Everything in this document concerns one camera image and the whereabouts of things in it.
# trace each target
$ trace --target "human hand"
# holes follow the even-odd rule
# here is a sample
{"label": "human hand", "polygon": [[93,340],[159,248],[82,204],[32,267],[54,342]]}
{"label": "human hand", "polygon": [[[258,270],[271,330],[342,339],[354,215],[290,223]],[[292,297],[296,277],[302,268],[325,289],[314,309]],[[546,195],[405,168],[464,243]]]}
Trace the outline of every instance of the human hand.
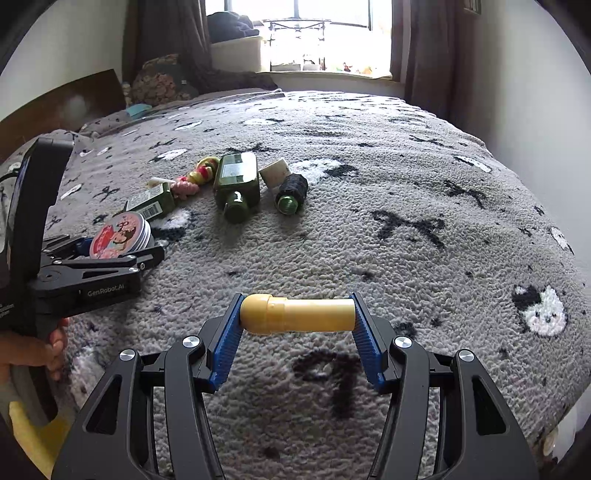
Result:
{"label": "human hand", "polygon": [[69,324],[69,318],[61,319],[57,329],[49,334],[49,343],[11,331],[0,332],[0,384],[10,379],[11,365],[47,367],[50,377],[58,381],[65,362],[64,350],[68,345],[65,327]]}

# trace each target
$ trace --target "round tin can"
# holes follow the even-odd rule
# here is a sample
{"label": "round tin can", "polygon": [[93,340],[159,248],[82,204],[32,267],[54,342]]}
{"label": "round tin can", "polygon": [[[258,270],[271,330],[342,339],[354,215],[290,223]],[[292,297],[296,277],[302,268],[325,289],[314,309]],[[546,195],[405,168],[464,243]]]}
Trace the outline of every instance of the round tin can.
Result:
{"label": "round tin can", "polygon": [[151,229],[139,213],[123,212],[114,216],[92,239],[91,258],[117,258],[145,248]]}

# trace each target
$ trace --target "green bottle cap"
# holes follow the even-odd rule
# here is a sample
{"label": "green bottle cap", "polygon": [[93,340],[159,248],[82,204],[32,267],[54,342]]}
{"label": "green bottle cap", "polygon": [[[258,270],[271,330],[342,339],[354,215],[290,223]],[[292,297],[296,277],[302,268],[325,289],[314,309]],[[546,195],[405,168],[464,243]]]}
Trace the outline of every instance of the green bottle cap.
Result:
{"label": "green bottle cap", "polygon": [[284,195],[279,199],[279,202],[277,202],[277,210],[284,215],[294,214],[299,206],[300,204],[297,203],[297,200],[291,195]]}
{"label": "green bottle cap", "polygon": [[226,199],[223,215],[230,223],[242,223],[250,215],[246,200],[240,192],[232,192]]}

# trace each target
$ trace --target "wooden headboard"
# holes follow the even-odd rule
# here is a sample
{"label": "wooden headboard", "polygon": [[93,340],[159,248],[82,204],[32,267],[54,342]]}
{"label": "wooden headboard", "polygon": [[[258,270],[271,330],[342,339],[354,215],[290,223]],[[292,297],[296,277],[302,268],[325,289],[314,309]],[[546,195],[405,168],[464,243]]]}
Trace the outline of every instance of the wooden headboard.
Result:
{"label": "wooden headboard", "polygon": [[77,131],[87,122],[124,108],[125,98],[114,70],[66,83],[0,121],[0,164],[37,135],[57,128]]}

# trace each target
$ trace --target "pink toy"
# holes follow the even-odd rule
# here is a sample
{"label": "pink toy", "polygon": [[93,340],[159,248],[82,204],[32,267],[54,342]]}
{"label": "pink toy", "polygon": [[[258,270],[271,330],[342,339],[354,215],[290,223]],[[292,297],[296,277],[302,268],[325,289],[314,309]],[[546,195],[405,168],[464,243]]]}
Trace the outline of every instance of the pink toy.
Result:
{"label": "pink toy", "polygon": [[199,185],[187,181],[187,177],[179,177],[170,185],[170,191],[176,198],[187,200],[187,196],[195,195],[199,192]]}

